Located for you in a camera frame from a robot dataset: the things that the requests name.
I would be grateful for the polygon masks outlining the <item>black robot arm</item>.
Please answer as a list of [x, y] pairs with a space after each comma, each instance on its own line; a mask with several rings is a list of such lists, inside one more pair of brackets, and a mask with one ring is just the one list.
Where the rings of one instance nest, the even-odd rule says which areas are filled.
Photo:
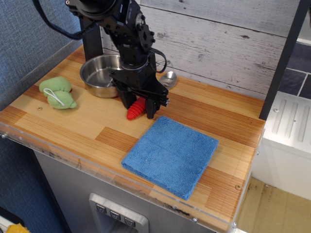
[[80, 19], [103, 27], [119, 51], [121, 70], [110, 76], [126, 108], [143, 97], [152, 119], [168, 105], [168, 90], [156, 79], [156, 55], [165, 55], [152, 47], [154, 32], [134, 0], [70, 0], [66, 5]]

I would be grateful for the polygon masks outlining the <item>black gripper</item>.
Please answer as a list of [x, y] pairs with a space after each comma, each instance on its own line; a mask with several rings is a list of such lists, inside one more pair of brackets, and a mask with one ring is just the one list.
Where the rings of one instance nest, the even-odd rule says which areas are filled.
[[[156, 54], [164, 58], [164, 67], [157, 70]], [[145, 107], [148, 119], [154, 118], [160, 105], [167, 106], [169, 99], [168, 90], [157, 79], [156, 73], [164, 72], [167, 61], [162, 52], [149, 52], [142, 56], [142, 61], [134, 63], [131, 53], [120, 52], [120, 70], [111, 71], [109, 75], [117, 88], [118, 95], [126, 109], [129, 109], [137, 100], [137, 96], [146, 98]]]

